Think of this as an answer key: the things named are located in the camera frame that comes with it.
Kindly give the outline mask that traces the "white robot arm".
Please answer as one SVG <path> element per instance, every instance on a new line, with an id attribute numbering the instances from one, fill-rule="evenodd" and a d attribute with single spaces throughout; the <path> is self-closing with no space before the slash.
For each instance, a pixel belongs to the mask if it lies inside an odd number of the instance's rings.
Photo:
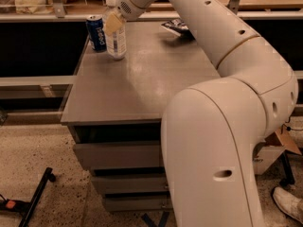
<path id="1" fill-rule="evenodd" d="M 137 19 L 156 0 L 116 0 Z M 219 73 L 178 93 L 161 145 L 178 227 L 266 227 L 253 151 L 294 110 L 291 66 L 218 0 L 169 0 Z"/>

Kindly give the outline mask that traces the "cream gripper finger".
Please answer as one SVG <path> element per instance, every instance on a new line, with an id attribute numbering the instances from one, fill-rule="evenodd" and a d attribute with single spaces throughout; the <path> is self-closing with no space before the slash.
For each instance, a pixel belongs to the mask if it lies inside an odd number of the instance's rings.
<path id="1" fill-rule="evenodd" d="M 123 30 L 124 26 L 125 19 L 118 10 L 108 10 L 105 13 L 103 30 L 106 35 L 111 36 L 114 32 Z"/>

